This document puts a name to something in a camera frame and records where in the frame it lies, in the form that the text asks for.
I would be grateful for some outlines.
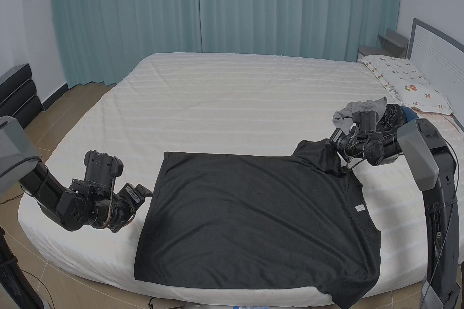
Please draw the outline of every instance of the black furniture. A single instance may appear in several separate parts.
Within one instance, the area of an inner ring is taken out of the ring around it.
[[[28,63],[0,77],[0,117],[14,117],[25,128],[42,111]]]
[[[385,36],[377,35],[381,48],[360,45],[358,48],[358,59],[364,56],[381,55],[395,58],[406,57],[408,39],[390,28],[386,29]]]

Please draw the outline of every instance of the black t-shirt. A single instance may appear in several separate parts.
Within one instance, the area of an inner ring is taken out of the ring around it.
[[[199,289],[315,286],[349,308],[380,272],[363,186],[324,139],[291,156],[166,152],[137,280]]]

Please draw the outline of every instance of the pillowcase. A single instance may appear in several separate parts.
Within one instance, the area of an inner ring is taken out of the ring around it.
[[[448,100],[409,59],[366,56],[359,59],[380,80],[395,103],[423,112],[451,115]]]

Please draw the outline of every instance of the nightstand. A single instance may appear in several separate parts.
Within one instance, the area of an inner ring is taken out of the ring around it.
[[[377,35],[382,48],[360,45],[358,48],[358,59],[364,56],[380,55],[395,58],[406,57],[408,39],[390,28],[386,29],[385,36]]]

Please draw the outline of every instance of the white bed sheet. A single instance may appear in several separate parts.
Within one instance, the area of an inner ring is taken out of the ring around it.
[[[302,140],[328,138],[332,115],[348,102],[390,97],[362,64],[282,56],[172,53],[145,58],[71,129],[47,161],[64,185],[83,178],[84,154],[98,150],[124,162],[126,182],[153,189],[164,151],[291,155]],[[426,117],[452,143],[464,164],[461,134],[442,115]],[[418,282],[426,271],[422,195],[404,158],[390,165],[360,164],[370,215],[381,231],[381,269],[374,295]],[[459,207],[463,189],[458,190]],[[318,306],[331,303],[314,287],[214,290],[136,281],[137,242],[150,200],[118,233],[84,226],[67,232],[24,196],[18,219],[43,254],[91,280],[162,298],[221,305]],[[459,260],[464,258],[460,217]]]

